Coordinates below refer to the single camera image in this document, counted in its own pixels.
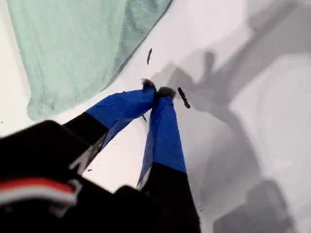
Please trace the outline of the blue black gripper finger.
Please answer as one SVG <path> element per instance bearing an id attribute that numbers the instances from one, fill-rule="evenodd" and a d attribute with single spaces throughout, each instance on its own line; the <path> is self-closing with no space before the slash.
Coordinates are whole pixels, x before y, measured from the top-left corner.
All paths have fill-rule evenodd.
<path id="1" fill-rule="evenodd" d="M 129 123 L 151 109 L 155 95 L 156 86 L 145 79 L 142 89 L 107 96 L 64 127 L 91 145 L 99 143 L 102 150 Z"/>
<path id="2" fill-rule="evenodd" d="M 200 219 L 190 190 L 173 99 L 175 91 L 161 87 L 150 114 L 140 190 L 155 205 L 154 230 L 199 233 Z"/>

